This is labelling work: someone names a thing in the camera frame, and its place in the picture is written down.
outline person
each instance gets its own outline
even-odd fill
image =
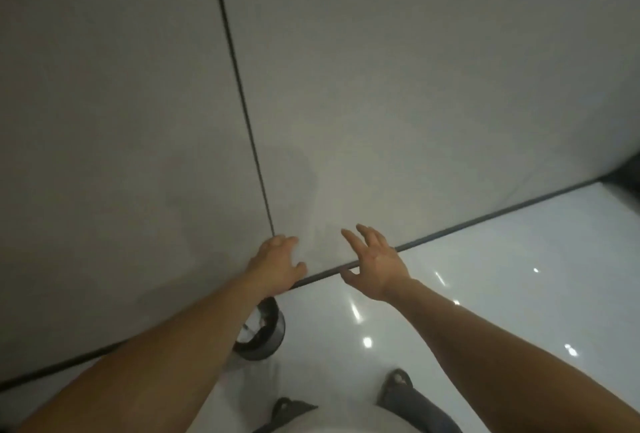
[[[357,229],[364,242],[345,229],[342,235],[360,273],[343,270],[342,279],[412,324],[493,433],[640,431],[640,414],[610,391],[412,279],[380,232]],[[252,310],[307,272],[304,263],[291,264],[297,242],[282,235],[265,241],[242,275],[104,357],[28,418],[20,433],[186,431]],[[382,407],[356,408],[346,423],[332,419],[329,407],[301,411],[300,402],[278,403],[275,419],[284,419],[263,432],[458,431],[401,370],[385,383]]]

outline person's left hand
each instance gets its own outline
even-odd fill
[[[307,265],[291,265],[291,251],[298,244],[295,236],[274,236],[258,250],[246,268],[246,275],[262,288],[264,297],[273,297],[289,290],[307,274]]]

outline person's right arm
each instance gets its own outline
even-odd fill
[[[343,229],[360,274],[343,280],[396,308],[493,433],[640,432],[640,414],[569,364],[412,279],[385,237]]]

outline jeans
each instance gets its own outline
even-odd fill
[[[451,417],[407,384],[396,384],[377,404],[394,413],[422,433],[461,433]],[[254,433],[271,433],[301,414],[317,408],[304,401],[292,401],[276,417]]]

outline foot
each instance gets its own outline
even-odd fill
[[[277,415],[283,410],[286,409],[291,404],[291,400],[289,398],[278,398],[276,404],[273,405],[273,409],[271,410],[271,421],[275,419]]]
[[[413,387],[413,383],[409,374],[407,374],[403,369],[393,369],[389,374],[387,374],[387,378],[382,383],[382,387],[380,388],[380,393],[378,394],[377,404],[381,404],[384,397],[387,395],[389,390],[395,388],[396,386],[400,386],[404,384],[405,386]]]

